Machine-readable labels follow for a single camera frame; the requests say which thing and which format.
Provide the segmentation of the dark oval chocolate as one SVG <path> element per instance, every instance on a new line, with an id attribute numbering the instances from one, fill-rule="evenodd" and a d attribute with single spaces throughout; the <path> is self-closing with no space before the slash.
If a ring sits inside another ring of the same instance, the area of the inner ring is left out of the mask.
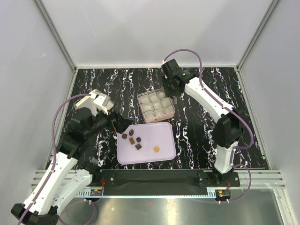
<path id="1" fill-rule="evenodd" d="M 131 130 L 129 130 L 129 133 L 128 133 L 130 136 L 132 136 L 133 134 L 134 134 L 134 130 L 133 129 L 131 129 Z"/>

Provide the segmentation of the dark square chocolate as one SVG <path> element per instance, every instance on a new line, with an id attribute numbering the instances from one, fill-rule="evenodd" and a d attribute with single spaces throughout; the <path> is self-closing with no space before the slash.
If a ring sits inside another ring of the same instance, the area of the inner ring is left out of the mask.
<path id="1" fill-rule="evenodd" d="M 126 139 L 126 138 L 127 138 L 127 136 L 128 136 L 127 134 L 122 134 L 122 136 L 121 136 L 121 137 L 122 137 L 122 139 Z"/>

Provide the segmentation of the caramel brown square chocolate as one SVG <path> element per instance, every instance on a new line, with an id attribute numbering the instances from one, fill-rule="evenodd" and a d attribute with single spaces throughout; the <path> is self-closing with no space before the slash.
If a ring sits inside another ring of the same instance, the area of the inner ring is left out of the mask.
<path id="1" fill-rule="evenodd" d="M 129 141 L 130 141 L 130 143 L 133 145 L 133 144 L 135 144 L 135 141 L 134 141 L 134 139 L 131 137 L 131 138 L 129 138 Z"/>

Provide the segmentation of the dark pyramid chocolate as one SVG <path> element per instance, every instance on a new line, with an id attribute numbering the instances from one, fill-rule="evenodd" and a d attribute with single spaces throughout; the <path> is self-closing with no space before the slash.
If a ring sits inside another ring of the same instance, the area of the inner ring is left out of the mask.
<path id="1" fill-rule="evenodd" d="M 140 150 L 142 148 L 141 144 L 137 144 L 135 147 L 137 150 Z"/>

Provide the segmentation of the pink tin lid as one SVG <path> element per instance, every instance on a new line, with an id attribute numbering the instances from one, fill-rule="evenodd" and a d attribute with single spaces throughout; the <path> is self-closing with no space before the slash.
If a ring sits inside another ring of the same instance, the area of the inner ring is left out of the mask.
<path id="1" fill-rule="evenodd" d="M 100 92 L 98 89 L 92 90 L 88 96 L 83 97 L 78 101 L 74 108 L 88 108 L 91 114 L 96 116 L 99 112 L 103 112 L 105 115 L 109 115 L 109 111 L 114 107 L 114 102 L 111 98 Z"/>

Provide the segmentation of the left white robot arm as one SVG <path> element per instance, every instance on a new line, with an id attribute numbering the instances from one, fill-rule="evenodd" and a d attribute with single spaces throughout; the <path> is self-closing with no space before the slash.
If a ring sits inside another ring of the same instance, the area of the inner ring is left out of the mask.
<path id="1" fill-rule="evenodd" d="M 57 224 L 61 213 L 79 191 L 101 181 L 100 169 L 92 163 L 85 163 L 67 184 L 62 184 L 90 147 L 90 138 L 106 129 L 122 134 L 132 123 L 119 112 L 98 111 L 93 115 L 89 108 L 76 109 L 41 181 L 24 203 L 12 207 L 11 213 L 18 219 L 18 224 Z"/>

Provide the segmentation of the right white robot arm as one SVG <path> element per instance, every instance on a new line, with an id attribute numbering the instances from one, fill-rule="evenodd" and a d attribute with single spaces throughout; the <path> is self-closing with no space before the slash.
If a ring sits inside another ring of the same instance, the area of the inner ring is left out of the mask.
<path id="1" fill-rule="evenodd" d="M 213 118 L 213 141 L 217 145 L 217 156 L 214 167 L 204 177 L 200 184 L 212 186 L 227 186 L 234 180 L 233 159 L 240 136 L 243 133 L 238 116 L 243 108 L 234 108 L 223 101 L 191 69 L 182 69 L 175 59 L 162 65 L 165 74 L 162 77 L 164 91 L 168 97 L 177 97 L 186 93 L 195 99 Z"/>

